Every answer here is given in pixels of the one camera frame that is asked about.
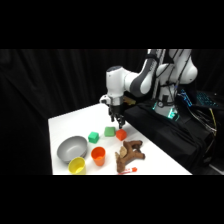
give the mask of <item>yellow cup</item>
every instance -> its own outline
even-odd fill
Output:
[[[73,175],[86,175],[86,162],[82,157],[73,159],[69,165],[68,170]]]

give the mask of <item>green cube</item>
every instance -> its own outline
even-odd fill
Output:
[[[92,132],[88,137],[89,142],[94,143],[94,144],[96,144],[98,142],[99,138],[100,138],[99,134],[96,132]]]
[[[106,127],[104,135],[106,137],[114,137],[116,135],[115,127]]]

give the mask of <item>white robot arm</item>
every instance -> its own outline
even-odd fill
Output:
[[[151,89],[152,78],[157,68],[163,63],[165,49],[148,49],[142,71],[137,74],[125,70],[121,66],[107,70],[107,95],[100,99],[100,103],[109,105],[109,115],[119,122],[120,128],[125,124],[123,117],[123,97],[128,91],[136,97],[142,97]]]
[[[127,71],[121,66],[107,70],[108,93],[100,99],[100,103],[109,105],[109,115],[112,121],[114,118],[117,119],[120,128],[125,124],[123,116],[124,92],[128,91],[136,97],[146,95],[151,89],[155,74],[157,82],[154,93],[158,84],[161,88],[159,99],[154,108],[155,112],[169,118],[174,117],[175,86],[178,86],[179,83],[189,84],[193,82],[197,77],[197,69],[191,61],[191,49],[171,49],[169,54],[174,64],[162,65],[165,52],[165,49],[148,49],[143,69],[139,74]]]

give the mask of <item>white table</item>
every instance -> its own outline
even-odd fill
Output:
[[[85,157],[87,175],[114,175],[116,173],[115,152],[120,151],[123,142],[118,140],[116,136],[105,137],[105,127],[116,127],[119,130],[118,122],[111,122],[108,107],[104,104],[97,104],[49,119],[53,174],[71,175],[68,171],[68,165],[57,157],[57,149],[63,141],[72,136],[83,136],[88,141],[89,134],[97,132],[100,135],[98,143],[88,143],[88,152]],[[123,129],[128,136],[125,141],[143,141],[141,151],[146,155],[145,160],[135,160],[127,165],[126,168],[138,168],[138,172],[127,175],[191,175],[130,124],[126,123]],[[103,167],[97,167],[91,158],[91,151],[98,146],[106,149],[106,162]]]

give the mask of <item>gray bowl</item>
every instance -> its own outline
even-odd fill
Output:
[[[87,141],[81,136],[65,140],[58,148],[57,155],[63,162],[69,164],[77,157],[84,158],[87,153]]]

